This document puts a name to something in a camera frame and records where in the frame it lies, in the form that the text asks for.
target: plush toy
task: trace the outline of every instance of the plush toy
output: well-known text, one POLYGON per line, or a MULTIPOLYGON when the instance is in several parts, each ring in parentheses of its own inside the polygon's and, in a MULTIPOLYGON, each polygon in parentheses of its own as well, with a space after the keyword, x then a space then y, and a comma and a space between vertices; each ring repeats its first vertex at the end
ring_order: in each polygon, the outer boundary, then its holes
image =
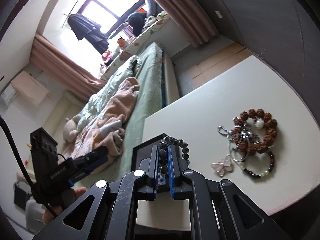
POLYGON ((66 118, 66 125, 63 128, 63 138, 67 142, 71 143, 74 142, 78 136, 77 133, 77 123, 79 122, 81 118, 81 114, 77 114, 74 116, 71 120, 69 118, 66 118))

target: brown floor tile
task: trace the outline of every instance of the brown floor tile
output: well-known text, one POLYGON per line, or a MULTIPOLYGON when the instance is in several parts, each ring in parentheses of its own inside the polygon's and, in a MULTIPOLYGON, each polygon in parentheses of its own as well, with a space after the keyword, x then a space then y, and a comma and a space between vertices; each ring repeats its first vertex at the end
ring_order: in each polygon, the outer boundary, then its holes
POLYGON ((202 72, 198 65, 194 65, 191 68, 189 68, 189 73, 191 78, 195 78, 196 76, 200 75, 202 72))
POLYGON ((232 43, 231 45, 229 45, 229 46, 227 47, 227 49, 230 49, 230 50, 231 50, 232 52, 234 52, 234 53, 238 53, 239 51, 243 50, 244 47, 241 46, 240 44, 234 42, 234 43, 232 43))
POLYGON ((204 83, 206 83, 203 74, 200 74, 199 76, 193 78, 192 83, 195 89, 202 86, 204 83))
POLYGON ((240 52, 238 52, 237 55, 240 58, 245 59, 247 57, 250 57, 253 54, 250 51, 248 51, 247 49, 244 49, 244 50, 241 50, 240 52))
POLYGON ((230 49, 224 48, 224 49, 218 51, 217 53, 213 54, 212 56, 206 58, 202 62, 200 62, 198 64, 198 66, 199 66, 201 72, 203 73, 204 71, 206 71, 207 69, 209 69, 213 65, 216 65, 217 63, 230 57, 233 54, 234 54, 234 52, 232 52, 230 49))
POLYGON ((225 60, 221 61, 220 63, 212 66, 208 70, 206 70, 203 73, 204 79, 206 81, 212 80, 216 76, 220 75, 221 73, 225 72, 229 68, 238 64, 240 61, 242 61, 242 59, 238 55, 234 54, 226 58, 225 60))

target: white table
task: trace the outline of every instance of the white table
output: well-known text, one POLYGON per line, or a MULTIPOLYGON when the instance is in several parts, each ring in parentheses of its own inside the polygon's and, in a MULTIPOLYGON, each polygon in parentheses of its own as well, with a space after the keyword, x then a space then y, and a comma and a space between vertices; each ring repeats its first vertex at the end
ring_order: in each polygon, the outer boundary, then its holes
MULTIPOLYGON (((219 125, 233 127, 232 118, 250 108, 262 108, 278 121, 273 146, 276 166, 263 179, 251 179, 238 166, 230 179, 268 215, 298 201, 320 183, 320 131, 304 103, 273 70, 250 56, 223 74, 145 120, 143 141, 166 133, 189 144, 189 168, 220 181, 210 167, 228 153, 219 125)), ((269 158, 256 154, 248 168, 262 172, 269 158)), ((168 193, 155 201, 140 201, 137 223, 153 228, 190 230, 188 201, 168 193)))

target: curtain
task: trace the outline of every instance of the curtain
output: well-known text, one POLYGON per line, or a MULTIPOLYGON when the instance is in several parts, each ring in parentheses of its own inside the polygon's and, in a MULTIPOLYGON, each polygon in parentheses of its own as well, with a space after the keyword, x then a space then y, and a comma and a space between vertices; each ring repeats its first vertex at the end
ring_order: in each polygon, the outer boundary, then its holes
POLYGON ((210 40, 216 29, 196 0, 155 0, 176 22, 194 46, 210 40))
POLYGON ((95 78, 73 62, 38 33, 33 40, 30 61, 85 101, 106 84, 104 80, 95 78))

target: human hand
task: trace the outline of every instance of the human hand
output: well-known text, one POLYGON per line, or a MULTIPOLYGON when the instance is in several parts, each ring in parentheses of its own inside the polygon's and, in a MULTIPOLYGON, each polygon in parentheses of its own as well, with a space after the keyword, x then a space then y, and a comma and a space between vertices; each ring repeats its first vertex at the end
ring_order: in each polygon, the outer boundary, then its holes
MULTIPOLYGON (((75 192, 75 198, 78 199, 80 198, 85 192, 86 192, 86 187, 80 187, 80 188, 76 188, 73 191, 75 192)), ((53 211, 57 214, 60 215, 62 213, 62 207, 57 206, 57 207, 52 207, 53 211)), ((45 225, 49 224, 52 220, 54 219, 54 216, 50 213, 50 211, 48 211, 47 209, 45 209, 45 212, 42 216, 42 221, 45 225)))

